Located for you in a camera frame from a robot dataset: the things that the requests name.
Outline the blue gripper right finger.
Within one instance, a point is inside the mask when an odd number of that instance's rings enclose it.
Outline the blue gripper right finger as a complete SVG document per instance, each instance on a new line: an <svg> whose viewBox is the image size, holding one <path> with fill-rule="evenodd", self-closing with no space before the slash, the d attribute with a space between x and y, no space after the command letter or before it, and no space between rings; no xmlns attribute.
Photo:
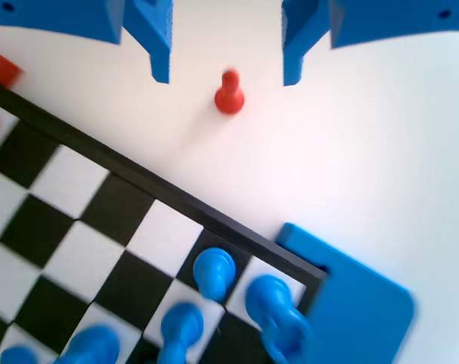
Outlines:
<svg viewBox="0 0 459 364"><path fill-rule="evenodd" d="M300 81L303 58L326 34L333 49L422 33L459 31L459 1L283 1L283 84Z"/></svg>

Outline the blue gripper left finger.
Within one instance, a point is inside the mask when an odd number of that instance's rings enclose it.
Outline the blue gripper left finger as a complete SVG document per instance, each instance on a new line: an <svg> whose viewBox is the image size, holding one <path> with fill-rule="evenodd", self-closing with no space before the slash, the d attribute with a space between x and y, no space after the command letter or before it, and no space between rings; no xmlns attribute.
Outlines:
<svg viewBox="0 0 459 364"><path fill-rule="evenodd" d="M0 1L0 26L46 30L103 42L121 42L126 29L149 53L152 77L169 83L172 1Z"/></svg>

